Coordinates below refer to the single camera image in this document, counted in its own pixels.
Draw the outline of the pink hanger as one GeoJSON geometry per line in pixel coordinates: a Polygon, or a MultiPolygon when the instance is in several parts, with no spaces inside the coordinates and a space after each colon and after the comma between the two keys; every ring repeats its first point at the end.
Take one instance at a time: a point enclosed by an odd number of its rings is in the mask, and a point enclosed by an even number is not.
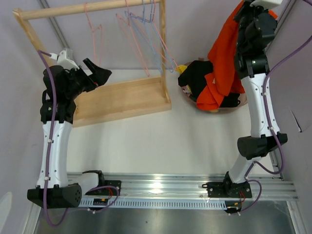
{"type": "Polygon", "coordinates": [[[170,53],[170,50],[166,44],[166,1],[165,0],[151,0],[151,24],[154,29],[157,39],[160,44],[159,59],[160,59],[160,71],[164,73],[165,70],[173,73],[176,70],[177,63],[170,53]],[[156,27],[155,12],[156,5],[158,4],[158,22],[159,27],[156,27]]]}
{"type": "Polygon", "coordinates": [[[138,60],[138,62],[141,65],[141,68],[143,69],[144,73],[147,75],[147,77],[150,76],[150,72],[149,69],[147,67],[147,64],[144,60],[144,56],[141,52],[140,46],[137,42],[136,36],[135,36],[135,32],[130,20],[130,11],[129,11],[129,4],[128,1],[125,0],[124,1],[126,4],[126,17],[123,18],[122,16],[120,16],[119,14],[116,14],[116,18],[118,20],[119,26],[122,29],[124,35],[126,36],[126,39],[130,45],[130,48],[132,49],[136,59],[138,60]]]}
{"type": "Polygon", "coordinates": [[[89,17],[88,3],[84,4],[84,12],[88,21],[89,28],[92,33],[92,42],[93,42],[93,54],[94,54],[94,61],[96,65],[100,66],[102,62],[102,55],[103,55],[103,28],[102,24],[98,26],[94,26],[91,22],[89,17]]]}

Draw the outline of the blue hanger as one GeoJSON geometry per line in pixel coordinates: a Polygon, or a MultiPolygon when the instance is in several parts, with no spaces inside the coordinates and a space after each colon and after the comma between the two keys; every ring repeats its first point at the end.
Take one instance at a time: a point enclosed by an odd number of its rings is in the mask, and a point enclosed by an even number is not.
{"type": "MultiPolygon", "coordinates": [[[[147,0],[147,1],[145,1],[144,0],[144,2],[145,2],[145,17],[148,17],[149,16],[149,13],[150,13],[150,7],[151,7],[151,4],[150,4],[150,0],[147,0]]],[[[159,44],[159,40],[157,39],[157,37],[156,37],[156,33],[154,32],[154,31],[151,31],[151,34],[152,34],[152,40],[153,40],[153,43],[155,44],[155,46],[156,46],[156,48],[157,49],[160,49],[160,44],[159,44]]],[[[151,54],[151,51],[148,49],[148,46],[146,45],[146,44],[143,44],[143,45],[145,45],[146,47],[147,47],[147,50],[148,50],[148,52],[151,54]]]]}
{"type": "Polygon", "coordinates": [[[161,74],[163,74],[160,71],[160,59],[158,52],[159,49],[156,48],[155,44],[152,40],[152,34],[151,31],[154,31],[151,24],[151,7],[150,7],[150,13],[148,17],[145,17],[145,2],[141,2],[143,4],[143,11],[141,16],[137,16],[133,12],[130,11],[130,20],[135,32],[136,40],[138,44],[142,42],[143,44],[146,44],[148,46],[148,49],[151,51],[151,54],[153,56],[154,62],[156,63],[156,66],[161,74]]]}

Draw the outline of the orange shorts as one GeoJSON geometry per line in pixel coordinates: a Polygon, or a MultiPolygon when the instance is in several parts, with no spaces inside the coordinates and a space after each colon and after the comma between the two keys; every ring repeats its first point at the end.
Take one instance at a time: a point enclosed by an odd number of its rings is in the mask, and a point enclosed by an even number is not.
{"type": "Polygon", "coordinates": [[[204,111],[208,103],[204,96],[212,95],[220,106],[224,97],[230,93],[244,94],[242,79],[246,76],[269,72],[268,60],[264,49],[273,41],[277,28],[277,15],[273,10],[261,13],[247,26],[238,31],[234,16],[243,4],[241,1],[223,24],[221,31],[208,53],[208,61],[214,71],[206,75],[207,87],[197,99],[197,108],[204,111]]]}

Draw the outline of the yellow shorts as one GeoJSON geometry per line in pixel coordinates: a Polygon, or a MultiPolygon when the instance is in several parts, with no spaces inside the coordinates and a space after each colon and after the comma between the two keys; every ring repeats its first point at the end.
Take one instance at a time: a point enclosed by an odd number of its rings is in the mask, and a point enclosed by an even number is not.
{"type": "Polygon", "coordinates": [[[175,68],[175,71],[181,75],[187,69],[187,67],[187,65],[179,65],[175,68]]]}

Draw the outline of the black shorts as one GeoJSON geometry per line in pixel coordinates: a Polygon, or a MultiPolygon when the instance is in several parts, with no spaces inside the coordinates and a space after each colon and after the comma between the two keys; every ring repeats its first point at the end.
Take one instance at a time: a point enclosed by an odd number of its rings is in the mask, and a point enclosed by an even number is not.
{"type": "MultiPolygon", "coordinates": [[[[210,61],[194,60],[187,67],[187,69],[178,77],[178,85],[180,87],[188,85],[195,97],[196,105],[197,99],[200,94],[207,87],[207,81],[205,76],[211,74],[214,71],[213,64],[210,61]]],[[[215,110],[220,107],[235,107],[237,106],[236,93],[230,93],[224,97],[220,106],[217,105],[212,95],[204,96],[204,101],[208,103],[208,107],[204,108],[204,111],[215,110]]]]}

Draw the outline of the pink floral shorts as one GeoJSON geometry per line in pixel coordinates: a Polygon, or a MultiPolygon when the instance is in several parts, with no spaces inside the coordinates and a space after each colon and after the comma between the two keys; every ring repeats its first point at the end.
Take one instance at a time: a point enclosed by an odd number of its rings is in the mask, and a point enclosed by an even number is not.
{"type": "Polygon", "coordinates": [[[181,87],[182,88],[182,91],[184,92],[184,94],[188,97],[188,98],[190,98],[190,99],[194,99],[195,97],[194,97],[194,95],[193,95],[193,93],[192,93],[192,91],[191,91],[191,89],[190,89],[190,87],[188,86],[188,85],[186,85],[186,86],[183,86],[183,87],[181,87]]]}

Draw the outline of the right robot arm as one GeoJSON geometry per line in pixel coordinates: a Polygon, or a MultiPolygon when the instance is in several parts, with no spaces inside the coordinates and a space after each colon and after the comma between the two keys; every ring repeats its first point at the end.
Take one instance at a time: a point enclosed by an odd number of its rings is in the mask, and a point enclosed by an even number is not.
{"type": "Polygon", "coordinates": [[[251,135],[237,140],[239,156],[224,177],[222,190],[230,197],[247,187],[246,177],[254,164],[288,140],[280,132],[271,106],[265,48],[275,37],[277,21],[269,8],[265,1],[246,0],[234,17],[238,23],[234,65],[247,96],[251,135]]]}

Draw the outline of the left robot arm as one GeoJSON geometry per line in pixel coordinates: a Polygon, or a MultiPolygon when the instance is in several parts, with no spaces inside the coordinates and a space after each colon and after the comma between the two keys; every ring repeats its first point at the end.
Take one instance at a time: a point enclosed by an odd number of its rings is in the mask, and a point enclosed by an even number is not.
{"type": "Polygon", "coordinates": [[[66,69],[61,65],[53,65],[43,71],[46,89],[42,93],[40,108],[44,134],[42,164],[35,188],[27,191],[27,199],[42,208],[76,208],[87,192],[100,195],[106,189],[101,171],[86,171],[72,184],[68,182],[66,172],[75,99],[83,92],[104,85],[112,74],[88,58],[83,62],[91,71],[90,75],[80,67],[66,69]]]}

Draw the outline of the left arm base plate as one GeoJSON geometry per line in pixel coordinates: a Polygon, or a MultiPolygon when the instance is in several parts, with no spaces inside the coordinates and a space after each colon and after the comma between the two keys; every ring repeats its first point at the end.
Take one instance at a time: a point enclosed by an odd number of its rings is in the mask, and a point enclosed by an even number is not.
{"type": "Polygon", "coordinates": [[[91,189],[86,195],[117,196],[120,190],[121,180],[106,180],[103,185],[91,189]]]}

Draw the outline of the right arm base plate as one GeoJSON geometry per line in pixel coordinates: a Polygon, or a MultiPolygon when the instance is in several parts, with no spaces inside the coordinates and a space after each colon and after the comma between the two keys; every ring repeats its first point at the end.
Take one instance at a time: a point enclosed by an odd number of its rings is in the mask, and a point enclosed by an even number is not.
{"type": "Polygon", "coordinates": [[[252,191],[248,182],[239,184],[207,182],[201,187],[207,190],[210,198],[252,198],[252,191]]]}

